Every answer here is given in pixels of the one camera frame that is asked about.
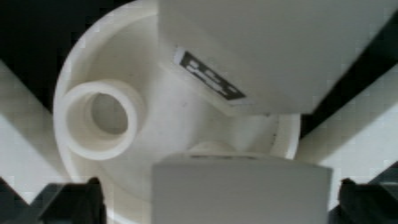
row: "sticker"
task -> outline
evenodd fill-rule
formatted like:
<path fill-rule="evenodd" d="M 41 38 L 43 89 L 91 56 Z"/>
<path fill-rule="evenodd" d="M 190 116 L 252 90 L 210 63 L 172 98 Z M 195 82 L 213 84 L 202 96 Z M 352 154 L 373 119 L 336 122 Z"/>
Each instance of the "sticker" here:
<path fill-rule="evenodd" d="M 183 48 L 178 48 L 174 63 L 185 68 L 229 104 L 247 104 L 245 94 Z"/>

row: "black label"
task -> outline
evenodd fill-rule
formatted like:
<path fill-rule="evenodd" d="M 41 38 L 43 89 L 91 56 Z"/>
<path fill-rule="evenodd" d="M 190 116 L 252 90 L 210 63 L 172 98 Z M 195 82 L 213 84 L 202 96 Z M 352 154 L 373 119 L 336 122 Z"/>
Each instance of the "black label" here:
<path fill-rule="evenodd" d="M 245 94 L 240 92 L 233 84 L 186 51 L 179 65 L 227 101 L 245 98 Z"/>

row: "white rectangular box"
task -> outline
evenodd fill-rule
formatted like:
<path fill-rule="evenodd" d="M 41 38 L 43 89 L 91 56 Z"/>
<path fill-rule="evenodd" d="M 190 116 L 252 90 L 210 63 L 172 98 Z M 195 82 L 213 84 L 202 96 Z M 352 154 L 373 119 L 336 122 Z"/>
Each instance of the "white rectangular box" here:
<path fill-rule="evenodd" d="M 160 64 L 227 114 L 311 113 L 396 7 L 396 0 L 160 1 Z M 181 49 L 194 72 L 174 60 Z"/>
<path fill-rule="evenodd" d="M 153 178 L 153 224 L 327 223 L 327 168 L 265 156 L 178 154 Z"/>

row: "white plastic housing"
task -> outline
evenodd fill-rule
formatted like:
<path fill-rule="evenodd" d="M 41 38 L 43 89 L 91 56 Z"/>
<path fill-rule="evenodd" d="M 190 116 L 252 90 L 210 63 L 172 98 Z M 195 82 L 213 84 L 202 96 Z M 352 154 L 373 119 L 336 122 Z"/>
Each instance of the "white plastic housing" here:
<path fill-rule="evenodd" d="M 311 113 L 396 7 L 396 0 L 160 1 L 162 66 L 227 114 Z M 199 69 L 179 65 L 185 51 Z M 245 97 L 226 99 L 220 77 Z"/>

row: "white machine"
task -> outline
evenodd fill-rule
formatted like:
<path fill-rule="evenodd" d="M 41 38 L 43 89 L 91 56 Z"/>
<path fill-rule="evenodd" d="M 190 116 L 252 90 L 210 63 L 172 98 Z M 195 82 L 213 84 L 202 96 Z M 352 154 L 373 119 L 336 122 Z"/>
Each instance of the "white machine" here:
<path fill-rule="evenodd" d="M 60 72 L 55 135 L 117 223 L 327 223 L 330 170 L 288 160 L 297 114 L 389 8 L 396 0 L 142 0 L 98 21 Z"/>

